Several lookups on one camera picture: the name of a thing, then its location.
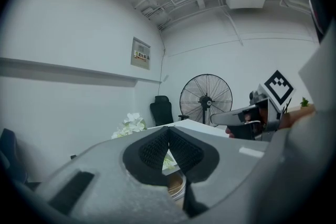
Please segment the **standing fan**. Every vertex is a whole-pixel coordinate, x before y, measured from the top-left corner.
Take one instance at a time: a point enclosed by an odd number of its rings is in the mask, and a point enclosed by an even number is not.
[[[211,115],[230,111],[231,107],[230,87],[223,79],[212,74],[191,79],[181,92],[181,112],[193,121],[216,127],[210,121]]]

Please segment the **black office chair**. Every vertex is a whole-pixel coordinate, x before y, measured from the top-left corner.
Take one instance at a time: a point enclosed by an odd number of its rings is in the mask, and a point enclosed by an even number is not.
[[[155,97],[155,103],[150,105],[151,112],[157,126],[173,123],[172,104],[167,96],[159,95]],[[189,116],[179,115],[181,120],[188,119]]]

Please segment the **green plant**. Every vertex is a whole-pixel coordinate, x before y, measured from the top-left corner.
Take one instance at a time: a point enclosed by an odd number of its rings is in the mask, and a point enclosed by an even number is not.
[[[309,101],[302,97],[302,102],[300,103],[301,104],[301,107],[304,108],[305,106],[309,106]]]

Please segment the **fan stand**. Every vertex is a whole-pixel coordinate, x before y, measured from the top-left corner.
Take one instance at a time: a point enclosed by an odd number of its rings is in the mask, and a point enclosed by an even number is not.
[[[208,96],[208,93],[206,93],[204,96],[199,98],[199,103],[202,106],[202,110],[203,110],[203,124],[205,124],[205,113],[206,111],[211,107],[212,105],[212,99]]]

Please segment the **chair backrest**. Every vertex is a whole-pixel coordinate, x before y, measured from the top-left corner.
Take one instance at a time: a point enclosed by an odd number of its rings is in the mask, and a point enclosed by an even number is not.
[[[6,171],[12,179],[24,183],[28,178],[28,174],[23,165],[19,162],[16,150],[17,142],[14,132],[4,129],[0,137],[0,151],[9,162],[9,168]]]
[[[155,103],[150,105],[157,126],[173,123],[172,104],[167,96],[155,97]]]

